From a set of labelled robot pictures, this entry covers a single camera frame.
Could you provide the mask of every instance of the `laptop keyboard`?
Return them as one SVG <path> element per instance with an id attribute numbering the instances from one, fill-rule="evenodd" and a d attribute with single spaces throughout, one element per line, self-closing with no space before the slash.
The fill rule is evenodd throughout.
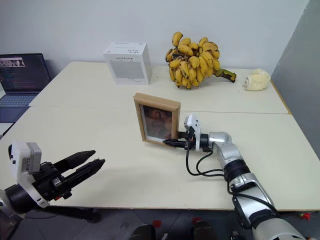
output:
<path id="1" fill-rule="evenodd" d="M 0 100 L 0 107 L 28 107 L 29 103 L 35 98 L 34 95 L 18 96 L 5 95 Z"/>

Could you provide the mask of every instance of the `bunch of bananas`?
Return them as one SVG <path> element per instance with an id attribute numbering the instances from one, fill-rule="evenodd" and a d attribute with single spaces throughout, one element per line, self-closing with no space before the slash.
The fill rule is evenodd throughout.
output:
<path id="1" fill-rule="evenodd" d="M 169 49 L 165 56 L 165 61 L 169 63 L 170 78 L 178 88 L 197 87 L 205 77 L 211 75 L 226 78 L 233 83 L 236 81 L 237 75 L 234 72 L 220 68 L 217 44 L 208 41 L 206 36 L 199 43 L 191 42 L 190 37 L 181 40 L 182 37 L 179 31 L 173 34 L 172 45 L 175 48 Z"/>

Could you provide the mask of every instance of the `red object on floor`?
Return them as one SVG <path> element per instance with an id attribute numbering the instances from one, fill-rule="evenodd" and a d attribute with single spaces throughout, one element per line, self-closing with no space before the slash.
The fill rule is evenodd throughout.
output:
<path id="1" fill-rule="evenodd" d="M 310 220 L 310 217 L 311 217 L 310 213 L 304 213 L 304 214 L 301 216 L 302 219 L 306 219 L 307 221 Z"/>
<path id="2" fill-rule="evenodd" d="M 198 222 L 198 221 L 201 221 L 202 220 L 202 218 L 201 217 L 193 217 L 192 218 L 192 224 L 195 224 L 196 222 Z"/>
<path id="3" fill-rule="evenodd" d="M 152 226 L 154 226 L 155 228 L 160 228 L 161 227 L 161 221 L 160 220 L 153 220 L 152 222 Z"/>

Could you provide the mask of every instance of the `banana stem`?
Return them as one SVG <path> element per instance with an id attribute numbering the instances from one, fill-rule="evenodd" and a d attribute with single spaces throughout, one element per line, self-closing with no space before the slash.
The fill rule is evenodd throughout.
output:
<path id="1" fill-rule="evenodd" d="M 236 77 L 237 77 L 237 74 L 235 74 L 234 72 L 228 71 L 223 68 L 220 68 L 214 75 L 216 77 L 228 79 L 233 83 L 236 81 Z"/>

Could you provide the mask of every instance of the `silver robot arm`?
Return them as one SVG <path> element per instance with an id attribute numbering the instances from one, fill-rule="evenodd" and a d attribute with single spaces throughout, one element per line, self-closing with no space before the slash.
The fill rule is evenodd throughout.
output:
<path id="1" fill-rule="evenodd" d="M 194 114 L 185 119 L 184 126 L 186 142 L 168 139 L 164 143 L 186 150 L 212 150 L 217 154 L 238 221 L 244 228 L 252 230 L 255 240 L 305 240 L 295 228 L 279 217 L 272 199 L 250 172 L 228 133 L 201 133 L 200 121 Z"/>

